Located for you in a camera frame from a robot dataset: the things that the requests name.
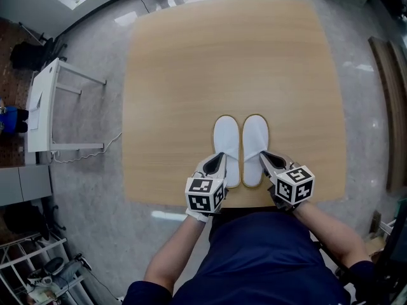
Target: white desk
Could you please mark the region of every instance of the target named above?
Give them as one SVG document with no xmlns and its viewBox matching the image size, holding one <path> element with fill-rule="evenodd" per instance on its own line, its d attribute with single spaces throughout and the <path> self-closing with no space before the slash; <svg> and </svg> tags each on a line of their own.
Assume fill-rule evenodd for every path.
<svg viewBox="0 0 407 305">
<path fill-rule="evenodd" d="M 91 76 L 82 70 L 73 67 L 58 58 L 45 67 L 35 78 L 32 83 L 31 98 L 37 98 L 41 95 L 41 102 L 38 114 L 38 128 L 27 132 L 28 151 L 30 153 L 36 151 L 56 151 L 56 150 L 78 150 L 78 149 L 98 149 L 104 148 L 104 144 L 54 144 L 52 141 L 52 114 L 53 103 L 55 98 L 55 90 L 59 88 L 67 92 L 81 95 L 82 91 L 67 85 L 58 83 L 58 74 L 63 68 L 78 76 L 95 81 L 102 85 L 106 84 L 106 80 Z"/>
</svg>

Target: cable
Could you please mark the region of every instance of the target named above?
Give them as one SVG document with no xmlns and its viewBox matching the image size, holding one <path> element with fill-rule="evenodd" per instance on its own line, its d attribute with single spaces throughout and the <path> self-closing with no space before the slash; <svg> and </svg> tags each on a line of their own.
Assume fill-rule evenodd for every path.
<svg viewBox="0 0 407 305">
<path fill-rule="evenodd" d="M 96 279 L 97 282 L 99 282 L 104 288 L 107 289 L 107 291 L 114 297 L 114 299 L 116 299 L 117 301 L 119 301 L 119 298 L 117 298 L 115 295 L 112 294 L 112 292 L 103 284 L 99 281 L 98 278 L 96 278 L 96 276 L 87 268 L 86 270 L 88 270 L 88 272 Z"/>
<path fill-rule="evenodd" d="M 143 5 L 144 5 L 145 9 L 147 10 L 147 12 L 150 13 L 150 12 L 148 11 L 147 6 L 146 6 L 146 4 L 144 3 L 144 1 L 141 0 L 141 2 L 143 3 Z"/>
<path fill-rule="evenodd" d="M 99 152 L 97 152 L 96 154 L 90 154 L 90 155 L 88 155 L 88 156 L 81 156 L 81 157 L 79 157 L 79 158 L 70 159 L 70 160 L 58 160 L 57 157 L 55 156 L 55 154 L 58 154 L 58 155 L 59 155 L 59 151 L 52 151 L 52 152 L 51 152 L 52 158 L 51 158 L 51 162 L 50 162 L 50 163 L 52 163 L 53 160 L 55 160 L 57 163 L 60 163 L 60 164 L 63 164 L 63 163 L 73 163 L 74 161 L 77 161 L 77 160 L 87 159 L 87 158 L 89 158 L 89 157 L 96 157 L 96 156 L 99 155 L 99 154 L 104 154 L 104 153 L 109 149 L 109 147 L 110 147 L 110 145 L 112 144 L 112 142 L 115 141 L 115 140 L 117 140 L 117 139 L 119 139 L 119 137 L 121 136 L 121 134 L 122 134 L 122 132 L 120 132 L 117 136 L 115 136 L 115 138 L 113 138 L 112 140 L 110 140 L 110 142 L 107 144 L 106 148 L 103 149 L 103 151 L 99 151 Z"/>
</svg>

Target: blue object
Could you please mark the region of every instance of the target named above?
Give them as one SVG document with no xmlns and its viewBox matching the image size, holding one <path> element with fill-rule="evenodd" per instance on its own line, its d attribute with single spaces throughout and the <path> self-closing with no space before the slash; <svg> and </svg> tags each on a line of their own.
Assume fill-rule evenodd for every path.
<svg viewBox="0 0 407 305">
<path fill-rule="evenodd" d="M 17 124 L 17 108 L 14 106 L 7 106 L 7 113 L 0 114 L 0 122 L 4 123 L 3 132 L 14 133 L 15 125 Z"/>
<path fill-rule="evenodd" d="M 373 263 L 350 270 L 363 282 Z M 284 213 L 257 212 L 223 224 L 197 274 L 174 295 L 137 281 L 123 305 L 136 304 L 349 304 L 350 296 L 325 266 L 308 229 Z"/>
</svg>

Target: tiled floor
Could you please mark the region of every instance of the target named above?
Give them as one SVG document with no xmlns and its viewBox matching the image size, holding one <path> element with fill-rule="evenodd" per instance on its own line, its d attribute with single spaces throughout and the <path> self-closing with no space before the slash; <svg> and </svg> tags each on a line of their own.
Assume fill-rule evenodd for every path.
<svg viewBox="0 0 407 305">
<path fill-rule="evenodd" d="M 143 1 L 154 12 L 201 0 Z M 347 131 L 346 195 L 319 206 L 366 235 L 374 209 L 389 219 L 396 202 L 385 192 L 387 116 L 367 41 L 372 35 L 384 37 L 384 33 L 369 5 L 358 8 L 334 0 L 307 1 L 314 5 L 331 47 Z M 140 0 L 121 0 L 66 35 L 68 62 L 104 76 L 107 85 L 102 88 L 85 83 L 80 102 L 74 94 L 57 92 L 53 126 L 56 142 L 109 142 L 120 133 L 128 43 L 136 18 L 146 13 Z M 63 80 L 70 85 L 80 84 L 71 75 Z M 63 152 L 60 158 L 71 159 L 80 154 Z M 94 273 L 117 296 L 125 294 L 131 282 L 142 278 L 152 255 L 179 225 L 174 220 L 153 217 L 152 211 L 184 212 L 183 207 L 127 201 L 121 157 L 119 139 L 104 155 L 51 165 L 59 220 L 67 226 L 72 251 L 83 252 Z M 182 281 L 193 275 L 203 259 L 208 232 L 209 226 L 195 247 Z M 114 299 L 92 277 L 86 285 L 100 304 L 114 304 Z"/>
</svg>

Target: white slipper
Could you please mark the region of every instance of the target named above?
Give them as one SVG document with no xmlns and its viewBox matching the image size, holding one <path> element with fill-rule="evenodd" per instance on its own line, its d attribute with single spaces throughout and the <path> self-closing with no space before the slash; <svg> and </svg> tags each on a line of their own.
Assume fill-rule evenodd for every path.
<svg viewBox="0 0 407 305">
<path fill-rule="evenodd" d="M 221 116 L 214 127 L 215 153 L 226 154 L 226 186 L 237 187 L 240 184 L 239 172 L 239 127 L 231 116 Z"/>
<path fill-rule="evenodd" d="M 250 115 L 243 124 L 243 184 L 260 185 L 263 176 L 259 153 L 268 149 L 268 126 L 264 117 Z"/>
</svg>

